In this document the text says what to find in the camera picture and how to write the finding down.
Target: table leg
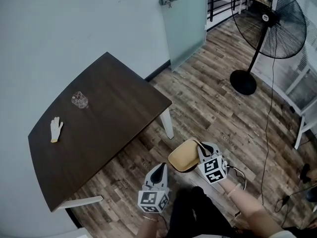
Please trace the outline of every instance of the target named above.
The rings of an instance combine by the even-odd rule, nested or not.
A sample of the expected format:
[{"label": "table leg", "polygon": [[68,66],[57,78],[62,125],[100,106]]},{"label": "table leg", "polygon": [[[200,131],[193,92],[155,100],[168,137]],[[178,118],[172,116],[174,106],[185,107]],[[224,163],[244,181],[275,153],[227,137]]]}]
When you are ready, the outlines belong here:
[{"label": "table leg", "polygon": [[298,85],[298,83],[303,79],[306,73],[309,71],[310,66],[306,65],[305,68],[299,73],[298,77],[294,80],[294,82],[290,85],[290,87],[285,91],[286,95],[289,95],[291,91]]},{"label": "table leg", "polygon": [[102,201],[104,198],[102,196],[94,196],[94,197],[88,197],[84,199],[76,199],[76,200],[69,200],[64,202],[61,206],[58,207],[59,209],[65,209],[65,208],[71,208],[76,206],[82,206],[86,204],[92,204]]},{"label": "table leg", "polygon": [[250,0],[247,0],[247,9],[250,7]]},{"label": "table leg", "polygon": [[172,139],[174,137],[174,132],[172,121],[170,119],[169,109],[167,108],[159,117],[162,120],[167,137],[169,139]]},{"label": "table leg", "polygon": [[299,143],[301,142],[304,123],[305,123],[305,118],[302,117],[301,125],[299,126],[298,135],[297,135],[296,143],[295,143],[295,146],[294,146],[295,149],[298,149]]},{"label": "table leg", "polygon": [[241,8],[242,8],[242,0],[240,0],[240,4],[239,4],[239,15],[241,14]]}]

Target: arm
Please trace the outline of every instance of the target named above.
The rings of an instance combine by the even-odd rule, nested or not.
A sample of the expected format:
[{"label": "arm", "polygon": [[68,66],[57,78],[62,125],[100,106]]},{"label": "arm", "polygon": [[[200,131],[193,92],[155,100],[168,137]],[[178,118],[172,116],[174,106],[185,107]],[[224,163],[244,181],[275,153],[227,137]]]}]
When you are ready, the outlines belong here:
[{"label": "arm", "polygon": [[[158,220],[159,215],[155,213],[146,213],[144,216]],[[156,238],[158,222],[144,218],[136,238]]]},{"label": "arm", "polygon": [[[228,179],[224,179],[219,183],[227,194],[232,192],[236,187],[236,185]],[[266,212],[258,200],[246,191],[236,188],[235,191],[230,194],[230,198],[241,213],[246,217],[246,220],[254,234],[268,238],[273,234],[283,231],[283,229]]]}]

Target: dark wooden table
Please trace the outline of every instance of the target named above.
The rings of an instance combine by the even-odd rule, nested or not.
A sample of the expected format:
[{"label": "dark wooden table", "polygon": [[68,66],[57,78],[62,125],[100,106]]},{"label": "dark wooden table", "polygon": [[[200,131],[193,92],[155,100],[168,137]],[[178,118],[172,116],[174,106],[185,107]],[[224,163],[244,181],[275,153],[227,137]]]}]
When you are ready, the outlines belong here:
[{"label": "dark wooden table", "polygon": [[[77,91],[88,98],[88,108],[71,102]],[[50,210],[102,200],[99,196],[67,201],[158,116],[172,138],[170,105],[168,98],[109,53],[85,69],[54,100],[28,137]],[[51,143],[54,117],[64,122],[57,143]]]}]

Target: standing fan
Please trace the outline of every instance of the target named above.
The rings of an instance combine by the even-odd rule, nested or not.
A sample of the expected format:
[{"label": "standing fan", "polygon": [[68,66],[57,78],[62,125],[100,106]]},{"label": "standing fan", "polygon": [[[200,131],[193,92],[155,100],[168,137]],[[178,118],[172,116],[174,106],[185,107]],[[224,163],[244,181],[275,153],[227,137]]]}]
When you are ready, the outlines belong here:
[{"label": "standing fan", "polygon": [[257,88],[250,72],[259,53],[274,59],[290,58],[306,40],[306,22],[296,0],[272,0],[266,4],[253,1],[236,15],[232,10],[239,32],[256,50],[249,69],[235,70],[230,76],[233,88],[244,95],[253,94]]}]

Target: person's leg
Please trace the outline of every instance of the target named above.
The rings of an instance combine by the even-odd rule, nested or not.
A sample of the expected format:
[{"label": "person's leg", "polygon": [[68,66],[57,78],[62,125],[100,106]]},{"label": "person's leg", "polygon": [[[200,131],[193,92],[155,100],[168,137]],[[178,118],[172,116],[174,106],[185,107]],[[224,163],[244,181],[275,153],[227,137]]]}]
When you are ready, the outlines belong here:
[{"label": "person's leg", "polygon": [[192,238],[195,236],[197,236],[197,228],[190,193],[188,190],[182,189],[177,193],[174,201],[167,238]]},{"label": "person's leg", "polygon": [[199,234],[234,237],[235,231],[200,187],[191,191]]},{"label": "person's leg", "polygon": [[309,164],[305,164],[300,174],[300,179],[303,183],[317,181],[317,168],[311,169]]}]

